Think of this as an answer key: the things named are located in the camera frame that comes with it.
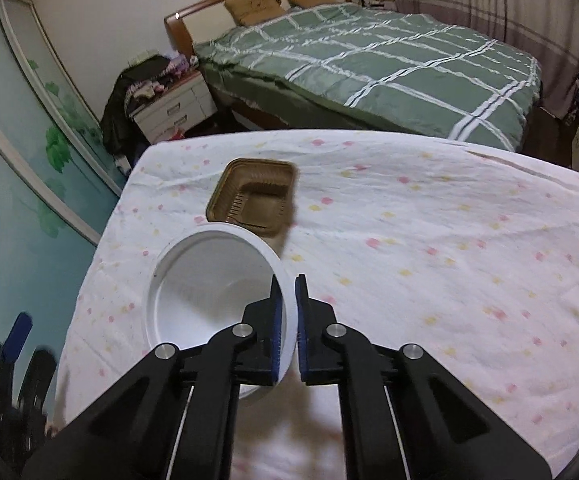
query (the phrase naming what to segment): white nightstand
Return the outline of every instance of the white nightstand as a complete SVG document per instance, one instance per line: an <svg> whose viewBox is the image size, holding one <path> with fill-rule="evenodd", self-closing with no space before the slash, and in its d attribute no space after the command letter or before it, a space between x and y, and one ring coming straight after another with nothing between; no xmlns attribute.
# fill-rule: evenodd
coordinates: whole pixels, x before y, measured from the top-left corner
<svg viewBox="0 0 579 480"><path fill-rule="evenodd" d="M190 72L156 101L131 115L149 142L155 144L189 130L217 112L203 76Z"/></svg>

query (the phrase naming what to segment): table covered with sheet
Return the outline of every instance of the table covered with sheet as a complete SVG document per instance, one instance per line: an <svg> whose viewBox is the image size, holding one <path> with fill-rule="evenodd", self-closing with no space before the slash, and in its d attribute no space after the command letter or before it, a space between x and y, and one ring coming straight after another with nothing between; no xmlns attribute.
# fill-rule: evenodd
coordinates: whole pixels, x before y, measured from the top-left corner
<svg viewBox="0 0 579 480"><path fill-rule="evenodd" d="M579 446L579 174L405 134L294 130L167 142L128 180L61 355L61 426L149 350L141 298L157 255L206 222L237 157L298 167L282 261L382 346L416 342L549 462ZM345 477L335 386L296 364L237 417L232 478Z"/></svg>

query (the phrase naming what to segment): curtain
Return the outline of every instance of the curtain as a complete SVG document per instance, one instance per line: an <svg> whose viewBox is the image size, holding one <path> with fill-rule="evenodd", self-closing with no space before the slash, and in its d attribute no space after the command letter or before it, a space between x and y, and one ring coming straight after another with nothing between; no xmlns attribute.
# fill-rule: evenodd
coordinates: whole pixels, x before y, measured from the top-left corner
<svg viewBox="0 0 579 480"><path fill-rule="evenodd" d="M579 0L396 0L396 7L530 53L541 65L545 109L559 118L567 113L579 72Z"/></svg>

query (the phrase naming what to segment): brown plastic tray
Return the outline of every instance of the brown plastic tray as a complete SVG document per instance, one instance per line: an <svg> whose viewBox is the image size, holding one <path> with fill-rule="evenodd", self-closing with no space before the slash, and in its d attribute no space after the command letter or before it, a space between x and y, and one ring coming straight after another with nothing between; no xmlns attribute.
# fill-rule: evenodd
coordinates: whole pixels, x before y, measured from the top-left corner
<svg viewBox="0 0 579 480"><path fill-rule="evenodd" d="M207 220L240 225L273 237L291 221L297 170L289 162L236 158L218 181L207 205Z"/></svg>

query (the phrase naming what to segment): painted green leaves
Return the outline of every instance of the painted green leaves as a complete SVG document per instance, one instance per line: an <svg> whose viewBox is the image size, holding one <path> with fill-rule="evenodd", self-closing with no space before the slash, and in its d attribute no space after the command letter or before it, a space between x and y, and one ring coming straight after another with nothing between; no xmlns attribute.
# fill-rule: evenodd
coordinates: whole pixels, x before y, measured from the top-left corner
<svg viewBox="0 0 579 480"><path fill-rule="evenodd" d="M56 97L58 97L58 94L60 93L59 86L52 81L45 83L45 90L47 90L50 94L54 94Z"/></svg>
<svg viewBox="0 0 579 480"><path fill-rule="evenodd" d="M66 189L62 182L55 178L48 178L45 180L47 187L64 202L64 194ZM66 226L66 223L60 216L58 216L45 202L38 199L38 208L36 210L38 222L42 231L50 238L58 238L60 229Z"/></svg>
<svg viewBox="0 0 579 480"><path fill-rule="evenodd" d="M45 84L45 89L47 89L47 91L49 92L49 88L47 87L53 84L54 83ZM67 126L73 129L75 132L78 132L82 135L84 131L87 129L87 124L85 123L85 121L82 120L82 117L80 117L80 115L76 111L76 104L74 103L74 97L68 94L63 99L60 100L60 103L62 106L58 107L58 112L61 114L62 118L64 119L64 122L66 122Z"/></svg>
<svg viewBox="0 0 579 480"><path fill-rule="evenodd" d="M64 165L72 160L67 138L58 126L54 124L45 132L45 139L47 140L45 145L47 160L58 173L63 173Z"/></svg>

